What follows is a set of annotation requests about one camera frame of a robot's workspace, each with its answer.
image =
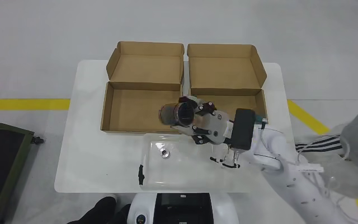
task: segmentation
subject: metal nut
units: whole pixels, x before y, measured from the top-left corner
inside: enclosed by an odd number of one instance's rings
[[[161,152],[162,158],[169,158],[170,157],[170,152],[168,150],[166,150],[165,148],[161,148],[160,152]]]

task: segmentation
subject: white cable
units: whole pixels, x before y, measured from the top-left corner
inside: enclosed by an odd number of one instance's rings
[[[264,146],[269,152],[273,153],[273,152],[268,148],[268,146],[266,145],[265,141],[263,140],[263,137],[262,137],[263,130],[264,130],[264,129],[261,129],[261,131],[260,131],[260,139],[261,139],[261,142],[262,142],[263,146]]]

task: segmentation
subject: cardboard box lid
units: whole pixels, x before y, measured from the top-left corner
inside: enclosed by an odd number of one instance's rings
[[[120,41],[107,64],[112,82],[180,85],[183,44]]]
[[[191,88],[261,89],[267,74],[253,45],[189,44]]]

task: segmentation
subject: yellow floor line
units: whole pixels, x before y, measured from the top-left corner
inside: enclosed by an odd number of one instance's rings
[[[322,124],[319,120],[311,116],[305,110],[300,108],[297,104],[292,102],[291,100],[287,101],[289,106],[290,114],[298,118],[301,122],[307,125],[310,129],[312,129],[317,134],[325,134],[329,132],[329,128]]]
[[[0,110],[68,110],[70,99],[0,99]]]

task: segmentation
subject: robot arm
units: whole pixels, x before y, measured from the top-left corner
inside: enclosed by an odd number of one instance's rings
[[[298,171],[297,153],[289,149],[283,133],[267,125],[267,120],[259,118],[252,110],[238,109],[232,121],[212,102],[189,96],[181,97],[178,104],[163,106],[159,119],[191,136],[196,144],[227,144],[234,151],[233,167],[237,165],[239,154],[246,151],[242,156],[261,168],[274,191],[306,223],[350,223],[327,197],[321,176]]]

